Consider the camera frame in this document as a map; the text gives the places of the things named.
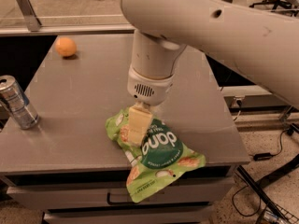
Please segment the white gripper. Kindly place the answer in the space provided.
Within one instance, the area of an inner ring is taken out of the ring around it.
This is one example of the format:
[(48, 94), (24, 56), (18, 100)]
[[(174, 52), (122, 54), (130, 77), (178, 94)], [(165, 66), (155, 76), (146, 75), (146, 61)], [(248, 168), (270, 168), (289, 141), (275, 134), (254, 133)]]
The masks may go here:
[[(138, 102), (156, 106), (166, 99), (173, 85), (173, 78), (150, 79), (139, 75), (133, 67), (130, 67), (127, 90)], [(153, 115), (147, 109), (131, 106), (128, 119), (128, 142), (140, 147), (152, 123), (152, 119)]]

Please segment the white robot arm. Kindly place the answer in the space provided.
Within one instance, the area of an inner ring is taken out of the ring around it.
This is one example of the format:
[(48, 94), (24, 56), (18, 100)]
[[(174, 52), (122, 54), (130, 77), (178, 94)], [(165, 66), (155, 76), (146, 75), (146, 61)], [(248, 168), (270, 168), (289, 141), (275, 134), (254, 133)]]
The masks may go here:
[(299, 20), (221, 0), (120, 0), (134, 27), (128, 91), (162, 103), (185, 47), (199, 49), (299, 108)]

